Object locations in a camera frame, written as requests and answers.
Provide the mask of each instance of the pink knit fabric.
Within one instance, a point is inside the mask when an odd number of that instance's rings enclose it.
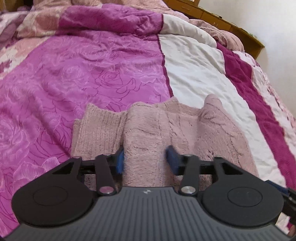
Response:
[[[182,105],[175,97],[155,105],[138,102],[120,113],[90,104],[74,124],[74,156],[87,160],[114,153],[122,144],[123,186],[178,186],[180,179],[164,158],[169,145],[202,160],[222,156],[258,176],[246,138],[215,95],[207,96],[201,109]],[[211,184],[209,176],[200,178],[201,189]],[[86,182],[94,187],[92,177]]]

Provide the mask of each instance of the rose pattern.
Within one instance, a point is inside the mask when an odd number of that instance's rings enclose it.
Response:
[[[58,16],[59,27],[76,26],[78,14],[85,14],[79,18],[85,25],[89,11],[94,11],[101,22],[87,24],[110,29],[73,27],[67,35],[47,40],[22,39],[1,53],[3,61],[12,60],[0,80],[1,236],[18,225],[10,203],[13,194],[70,157],[73,122],[83,117],[88,103],[118,112],[137,101],[153,104],[170,97],[156,35],[162,16],[112,4],[85,8],[66,9]],[[118,18],[112,24],[104,18],[111,11]],[[36,24],[42,18],[28,16],[20,28],[23,33],[31,34],[30,19]],[[111,31],[114,26],[125,30],[126,21],[131,32]],[[38,47],[33,49],[31,43]],[[24,54],[16,62],[19,51]]]

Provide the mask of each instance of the bed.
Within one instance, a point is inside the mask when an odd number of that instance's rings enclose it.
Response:
[[[296,122],[260,65],[162,1],[36,1],[2,15],[0,32],[0,236],[18,225],[16,190],[70,157],[88,103],[119,112],[175,96],[200,108],[213,93],[260,178],[296,188]]]

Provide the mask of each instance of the white fabric stripe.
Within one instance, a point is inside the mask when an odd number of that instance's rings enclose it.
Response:
[[[216,41],[204,30],[186,22],[176,16],[163,14],[163,28],[161,34],[177,34],[194,38],[200,43],[216,48]]]

